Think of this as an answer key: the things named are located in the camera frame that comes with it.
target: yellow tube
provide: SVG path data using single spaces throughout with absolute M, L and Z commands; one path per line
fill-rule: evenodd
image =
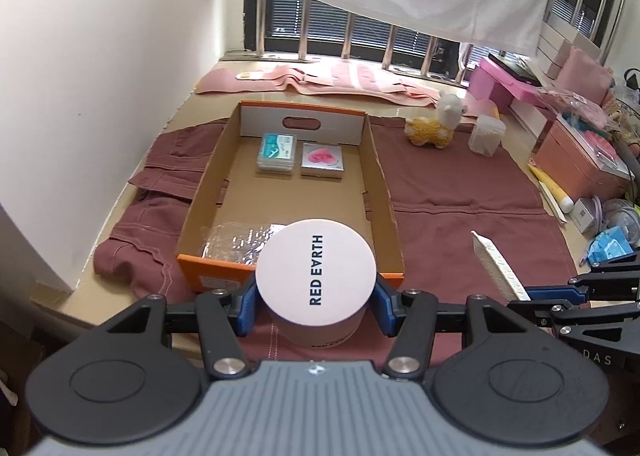
M 533 172 L 533 175 L 549 188 L 554 199 L 558 202 L 560 209 L 565 214 L 571 212 L 571 209 L 574 207 L 574 201 L 567 195 L 567 193 L 562 190 L 562 188 L 560 188 L 560 186 L 553 181 L 545 171 L 533 166 L 531 163 L 527 165 L 529 166 L 529 170 Z

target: blue gripper pad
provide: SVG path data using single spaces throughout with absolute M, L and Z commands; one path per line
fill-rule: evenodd
M 548 299 L 566 299 L 573 305 L 585 304 L 587 295 L 571 284 L 560 286 L 527 286 L 527 294 L 532 301 Z
M 369 297 L 369 308 L 383 335 L 395 337 L 398 319 L 393 313 L 391 298 L 378 281 L 376 281 L 371 297 Z
M 251 278 L 250 281 L 244 283 L 236 294 L 236 297 L 240 299 L 240 309 L 236 323 L 236 336 L 238 337 L 246 337 L 255 324 L 259 294 L 255 279 Z

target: white comb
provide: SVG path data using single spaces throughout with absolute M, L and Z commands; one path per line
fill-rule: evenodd
M 471 231 L 474 237 L 474 252 L 489 274 L 502 296 L 507 301 L 530 301 L 527 291 L 513 273 L 511 266 L 487 237 Z

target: pink pillow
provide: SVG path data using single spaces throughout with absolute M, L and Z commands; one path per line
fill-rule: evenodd
M 611 74 L 580 48 L 573 46 L 554 85 L 600 105 L 611 87 Z

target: maroon cloth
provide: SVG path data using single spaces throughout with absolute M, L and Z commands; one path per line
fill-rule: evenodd
M 95 273 L 130 284 L 136 297 L 159 293 L 170 303 L 195 298 L 175 260 L 175 246 L 225 121 L 156 139 L 145 168 L 129 180 L 140 189 L 136 201 L 95 249 Z
M 403 287 L 463 303 L 467 295 L 499 292 L 473 251 L 470 231 L 490 238 L 525 285 L 562 284 L 575 267 L 555 219 L 539 192 L 498 148 L 493 158 L 473 154 L 467 133 L 444 150 L 415 147 L 401 118 L 371 118 L 376 149 L 396 210 L 405 263 Z M 141 189 L 94 255 L 95 271 L 130 282 L 136 296 L 162 293 L 169 302 L 193 299 L 175 262 L 175 245 L 206 160 L 222 131 L 220 122 L 162 134 L 145 169 L 131 182 Z M 250 360 L 372 359 L 382 364 L 392 339 L 370 312 L 346 342 L 310 350 L 286 340 L 262 309 L 252 333 L 241 339 Z M 433 362 L 460 349 L 459 335 L 436 336 Z

